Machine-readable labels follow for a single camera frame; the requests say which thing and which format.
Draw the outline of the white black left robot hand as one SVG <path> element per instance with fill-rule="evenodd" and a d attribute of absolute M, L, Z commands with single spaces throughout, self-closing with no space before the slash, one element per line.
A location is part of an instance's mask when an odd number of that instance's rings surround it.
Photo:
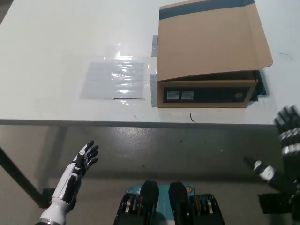
<path fill-rule="evenodd" d="M 98 161 L 98 145 L 91 140 L 77 153 L 66 167 L 54 193 L 50 206 L 41 214 L 38 225 L 64 225 L 67 214 L 73 210 L 81 181 L 89 168 Z"/>

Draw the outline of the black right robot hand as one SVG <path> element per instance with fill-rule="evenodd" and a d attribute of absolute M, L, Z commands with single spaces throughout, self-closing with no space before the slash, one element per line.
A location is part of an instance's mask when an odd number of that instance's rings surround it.
<path fill-rule="evenodd" d="M 300 223 L 300 114 L 295 106 L 284 107 L 274 123 L 278 130 L 284 171 L 261 160 L 244 157 L 246 164 L 268 186 L 278 193 L 261 194 L 259 203 L 264 214 L 286 214 L 292 223 Z"/>

